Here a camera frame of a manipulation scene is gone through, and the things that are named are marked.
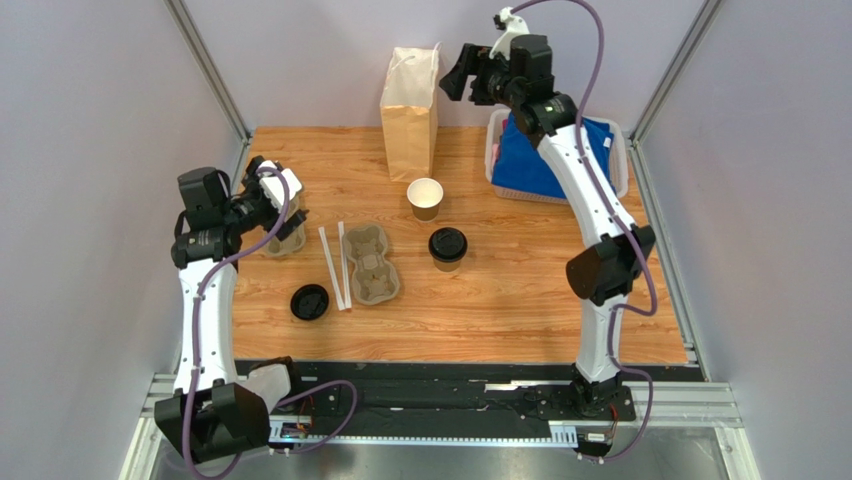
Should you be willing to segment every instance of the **blue cloth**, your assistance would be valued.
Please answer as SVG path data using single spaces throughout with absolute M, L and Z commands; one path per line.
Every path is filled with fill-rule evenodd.
M 613 142 L 613 134 L 606 123 L 583 119 L 592 152 L 598 159 L 598 165 L 604 177 L 612 186 L 609 172 L 609 148 L 604 142 L 609 138 Z M 494 165 L 491 183 L 498 187 L 511 188 L 526 193 L 534 193 L 554 198 L 565 198 L 565 192 L 559 186 L 556 175 L 537 151 L 532 148 L 527 137 L 515 125 L 515 117 L 509 115 L 509 123 L 500 140 L 500 156 Z

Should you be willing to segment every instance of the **cup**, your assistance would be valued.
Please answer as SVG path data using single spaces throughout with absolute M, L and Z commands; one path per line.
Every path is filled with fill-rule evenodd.
M 435 230 L 429 237 L 429 253 L 432 254 L 432 260 L 438 270 L 452 272 L 459 268 L 467 253 L 467 238 L 455 228 Z
M 294 213 L 296 213 L 296 210 L 299 210 L 299 208 L 301 207 L 301 197 L 302 194 L 296 194 L 296 196 L 293 197 L 292 200 L 290 200 L 290 209 L 287 210 L 288 220 L 291 216 L 293 216 Z M 284 240 L 278 240 L 277 237 L 272 237 L 272 239 L 269 240 L 269 243 L 266 244 L 264 249 L 266 251 L 266 254 L 270 257 L 283 257 L 285 255 L 289 255 L 291 253 L 298 252 L 299 250 L 301 250 L 302 247 L 305 246 L 306 238 L 307 237 L 305 236 L 305 224 L 303 223 L 299 225 L 299 228 L 297 228 L 293 233 L 290 234 L 289 237 L 285 238 Z
M 444 188 L 431 178 L 418 178 L 408 186 L 407 196 L 414 216 L 421 222 L 431 222 L 438 216 Z

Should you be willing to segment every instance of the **paper bag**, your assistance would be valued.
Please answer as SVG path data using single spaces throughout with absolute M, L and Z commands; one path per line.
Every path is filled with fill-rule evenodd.
M 382 93 L 382 130 L 392 182 L 432 175 L 438 134 L 440 43 L 434 49 L 394 48 Z

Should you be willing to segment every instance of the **metal floor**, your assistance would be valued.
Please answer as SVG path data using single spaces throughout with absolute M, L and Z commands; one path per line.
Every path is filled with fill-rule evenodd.
M 613 451 L 624 448 L 634 432 L 619 428 Z M 201 472 L 216 474 L 228 461 L 205 464 Z M 151 478 L 190 477 L 180 456 L 164 443 Z M 581 463 L 573 451 L 556 448 L 327 445 L 303 457 L 270 457 L 262 450 L 245 454 L 228 480 L 295 478 L 727 480 L 728 475 L 713 428 L 656 428 L 629 456 L 603 466 Z

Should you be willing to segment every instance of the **cable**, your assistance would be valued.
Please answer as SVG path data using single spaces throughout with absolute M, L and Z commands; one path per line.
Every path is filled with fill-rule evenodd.
M 222 185 L 225 187 L 226 192 L 231 191 L 231 177 L 228 176 L 227 173 L 222 170 L 216 170 L 216 174 L 219 176 L 219 180 L 222 182 Z
M 533 5 L 537 5 L 539 3 L 549 2 L 552 0 L 530 0 L 528 2 L 522 3 L 517 7 L 512 9 L 512 14 L 518 13 L 525 8 L 531 7 Z M 640 308 L 634 307 L 633 305 L 628 305 L 626 303 L 619 303 L 612 307 L 612 314 L 609 318 L 609 327 L 607 328 L 607 354 L 609 355 L 612 363 L 616 368 L 621 370 L 624 373 L 634 374 L 642 377 L 648 382 L 648 406 L 645 408 L 645 416 L 642 418 L 642 424 L 639 427 L 639 431 L 636 433 L 636 437 L 630 442 L 624 450 L 621 452 L 609 456 L 606 460 L 612 461 L 617 460 L 619 458 L 623 458 L 631 450 L 636 446 L 639 442 L 639 439 L 642 438 L 642 435 L 645 434 L 645 428 L 648 426 L 648 420 L 651 418 L 651 405 L 654 402 L 654 380 L 651 378 L 651 375 L 644 370 L 639 370 L 636 368 L 625 367 L 622 365 L 618 359 L 616 358 L 615 352 L 613 351 L 613 336 L 615 333 L 615 323 L 616 318 L 618 317 L 618 310 L 629 310 L 634 313 L 638 313 L 639 315 L 650 317 L 657 313 L 657 291 L 654 288 L 654 281 L 651 278 L 651 272 L 648 270 L 648 262 L 645 261 L 645 255 L 642 253 L 642 249 L 639 247 L 639 243 L 636 241 L 636 238 L 631 233 L 630 229 L 627 228 L 627 225 L 624 224 L 624 221 L 618 216 L 615 212 L 615 208 L 612 206 L 612 203 L 609 201 L 609 198 L 606 195 L 606 191 L 604 190 L 603 185 L 601 185 L 600 180 L 598 180 L 597 175 L 595 175 L 594 168 L 592 167 L 592 163 L 589 162 L 589 157 L 586 155 L 586 149 L 583 148 L 583 135 L 582 135 L 582 126 L 583 126 L 583 113 L 586 110 L 586 103 L 589 101 L 589 96 L 592 93 L 592 89 L 595 86 L 595 82 L 598 79 L 598 73 L 601 70 L 601 63 L 603 62 L 603 51 L 604 51 L 604 29 L 603 23 L 601 22 L 600 16 L 598 16 L 598 12 L 592 8 L 591 5 L 586 3 L 584 0 L 566 0 L 571 3 L 576 3 L 580 5 L 592 16 L 595 20 L 595 25 L 598 29 L 598 52 L 595 58 L 595 67 L 592 70 L 592 76 L 589 79 L 589 84 L 586 86 L 586 91 L 583 93 L 583 98 L 580 101 L 580 106 L 577 109 L 577 116 L 574 119 L 574 138 L 577 142 L 577 147 L 580 150 L 580 154 L 582 155 L 583 166 L 586 168 L 586 172 L 589 174 L 589 177 L 592 179 L 592 183 L 595 185 L 595 190 L 597 190 L 598 195 L 601 197 L 601 201 L 606 207 L 607 213 L 609 213 L 612 220 L 618 225 L 618 228 L 624 232 L 624 236 L 627 237 L 627 240 L 630 242 L 630 246 L 633 248 L 633 252 L 636 254 L 636 259 L 639 260 L 639 265 L 642 267 L 642 274 L 645 276 L 645 281 L 648 283 L 648 291 L 651 296 L 651 308 L 646 310 L 642 310 Z M 594 457 L 590 457 L 588 455 L 581 455 L 582 458 L 591 461 L 597 461 L 598 463 L 602 463 L 604 459 Z
M 310 428 L 314 428 L 314 397 L 313 396 L 308 397 L 308 400 L 311 401 L 311 424 L 310 424 Z M 303 413 L 305 413 L 305 405 L 308 404 L 308 400 L 305 400 L 304 402 L 302 402 L 302 406 L 299 407 L 299 416 L 300 417 L 302 416 Z M 296 428 L 301 432 L 308 433 L 308 430 L 305 427 L 303 427 L 302 424 L 299 423 L 299 422 L 296 422 Z
M 612 411 L 612 426 L 609 427 L 609 433 L 611 435 L 610 442 L 615 443 L 615 432 L 618 428 L 618 410 L 615 409 L 615 405 L 609 404 L 609 409 Z
M 201 333 L 200 333 L 200 319 L 201 319 L 201 301 L 204 298 L 204 291 L 207 289 L 207 284 L 210 283 L 210 280 L 219 272 L 219 270 L 225 268 L 226 265 L 230 265 L 237 260 L 251 255 L 252 253 L 259 250 L 261 247 L 266 245 L 272 238 L 278 233 L 278 230 L 281 229 L 281 226 L 284 225 L 284 222 L 287 220 L 287 212 L 290 209 L 290 186 L 287 184 L 287 180 L 284 178 L 284 175 L 281 174 L 277 169 L 271 167 L 260 167 L 257 169 L 258 174 L 262 173 L 272 173 L 276 177 L 278 177 L 278 181 L 281 182 L 281 185 L 284 187 L 284 205 L 281 208 L 281 213 L 278 215 L 278 220 L 275 221 L 275 225 L 269 229 L 269 232 L 260 239 L 259 242 L 252 245 L 246 250 L 242 252 L 237 252 L 234 255 L 231 255 L 228 258 L 225 258 L 221 262 L 217 263 L 207 272 L 207 275 L 201 280 L 201 283 L 198 285 L 198 291 L 195 294 L 195 297 L 192 299 L 192 371 L 190 372 L 190 381 L 189 381 L 189 391 L 186 394 L 186 407 L 183 411 L 183 431 L 181 432 L 181 453 L 183 454 L 183 461 L 186 464 L 187 470 L 189 470 L 190 474 L 198 480 L 222 480 L 227 477 L 231 471 L 234 470 L 234 467 L 237 466 L 237 462 L 240 460 L 240 454 L 234 456 L 234 459 L 231 461 L 231 464 L 228 465 L 222 473 L 213 476 L 207 476 L 198 471 L 195 467 L 195 464 L 192 462 L 192 449 L 190 447 L 190 429 L 192 426 L 192 409 L 195 404 L 195 394 L 198 390 L 198 380 L 199 380 L 199 372 L 201 370 Z
M 314 387 L 310 390 L 306 390 L 306 391 L 304 391 L 304 392 L 302 392 L 298 395 L 294 395 L 292 397 L 287 397 L 287 398 L 281 400 L 276 405 L 276 408 L 283 407 L 283 406 L 289 405 L 291 403 L 295 403 L 295 402 L 297 402 L 297 401 L 299 401 L 299 400 L 301 400 L 305 397 L 309 397 L 309 396 L 311 396 L 311 395 L 313 395 L 317 392 L 321 392 L 321 391 L 325 390 L 326 388 L 335 387 L 337 385 L 343 385 L 345 387 L 348 387 L 349 390 L 352 390 L 352 406 L 349 407 L 349 413 L 346 414 L 346 418 L 344 418 L 343 421 L 340 422 L 340 425 L 338 425 L 337 428 L 335 428 L 334 431 L 331 432 L 330 434 L 328 434 L 325 438 L 323 438 L 322 440 L 320 440 L 319 442 L 317 442 L 313 445 L 310 445 L 310 446 L 307 446 L 307 447 L 302 447 L 302 448 L 299 448 L 299 449 L 296 449 L 296 450 L 288 450 L 288 449 L 276 450 L 276 452 L 278 452 L 278 453 L 308 453 L 310 451 L 316 450 L 316 449 L 320 448 L 321 446 L 325 445 L 326 443 L 328 443 L 329 441 L 331 441 L 332 438 L 337 436 L 337 434 L 340 433 L 340 431 L 343 430 L 346 427 L 347 424 L 349 424 L 349 420 L 352 420 L 352 415 L 355 413 L 355 407 L 358 406 L 358 391 L 355 389 L 355 385 L 353 385 L 352 382 L 350 382 L 349 380 L 332 380 L 330 382 L 323 383 L 322 385 L 318 385 L 318 386 L 316 386 L 316 387 Z

